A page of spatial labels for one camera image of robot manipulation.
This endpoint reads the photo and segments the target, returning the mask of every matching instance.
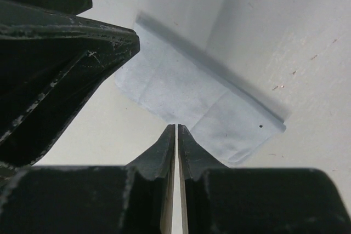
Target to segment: white surface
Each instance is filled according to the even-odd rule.
[[[320,168],[351,209],[350,0],[93,3],[84,16],[133,27],[144,12],[206,49],[227,79],[287,126],[244,165]],[[109,79],[40,164],[127,163],[151,145],[165,125],[119,94]],[[174,233],[181,233],[179,218],[174,226]]]

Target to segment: white wall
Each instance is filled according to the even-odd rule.
[[[133,27],[142,12],[207,50],[223,76],[287,126],[242,166],[320,168],[351,209],[350,0],[93,0],[93,5],[82,16]],[[110,78],[39,163],[125,164],[165,126],[121,95]],[[180,233],[179,222],[178,217],[174,233]]]

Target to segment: scratch mark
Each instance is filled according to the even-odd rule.
[[[38,100],[39,100],[39,101],[42,101],[44,98],[45,98],[45,94],[40,93],[40,94],[38,95]]]
[[[112,41],[111,44],[112,44],[112,49],[116,50],[115,48],[116,42]]]
[[[11,134],[11,131],[7,131],[6,133],[4,133],[4,134],[2,135],[2,137],[0,138],[0,142],[2,142],[3,140],[5,140],[10,134]]]
[[[101,63],[95,55],[97,52],[91,52],[90,50],[88,50],[88,53],[88,57],[94,57],[98,61],[98,63]]]
[[[12,192],[16,187],[18,187],[19,182],[21,181],[22,177],[25,176],[28,173],[28,171],[23,170],[19,171],[10,182],[7,183],[7,186],[2,192],[2,195],[0,197],[0,215],[4,211],[4,205],[8,202]]]
[[[6,176],[3,176],[3,175],[0,175],[0,178],[2,180],[10,180],[11,179],[11,177],[6,177]]]
[[[52,82],[52,83],[50,83],[50,86],[51,86],[52,88],[54,88],[54,87],[56,86],[56,84],[57,84],[57,82]]]
[[[134,177],[135,177],[135,172],[134,169],[128,169],[127,170],[127,178],[126,178],[126,182],[125,182],[125,187],[124,187],[124,191],[123,191],[123,195],[122,195],[122,213],[120,216],[120,220],[118,222],[118,226],[120,228],[122,228],[123,223],[124,223],[124,219],[126,217],[126,213],[127,213],[127,209],[129,206],[129,198],[130,198],[130,192],[132,190],[132,186],[134,183]]]
[[[284,88],[284,87],[285,87],[284,85],[281,85],[281,86],[276,86],[276,87],[274,87],[274,89],[273,89],[273,90],[277,90],[278,88],[282,89],[282,88]]]
[[[10,165],[10,164],[8,164],[8,163],[1,162],[1,161],[0,161],[0,167],[9,168],[9,169],[11,169],[11,170],[13,170],[13,171],[15,171],[15,172],[17,172],[18,169],[19,169],[19,168],[17,168],[17,167],[13,167],[12,165]]]
[[[27,112],[31,112],[33,111],[39,103],[35,102],[34,104],[32,104],[31,106],[29,106],[29,108],[27,109]]]

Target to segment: blue paper towel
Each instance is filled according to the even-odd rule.
[[[168,123],[185,124],[226,165],[236,165],[276,133],[282,122],[250,96],[136,24],[141,51],[116,72],[130,99]]]

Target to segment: folded paper towel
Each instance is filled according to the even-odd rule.
[[[168,123],[185,124],[195,140],[226,165],[236,165],[285,130],[250,96],[136,24],[140,53],[116,72],[130,99]]]

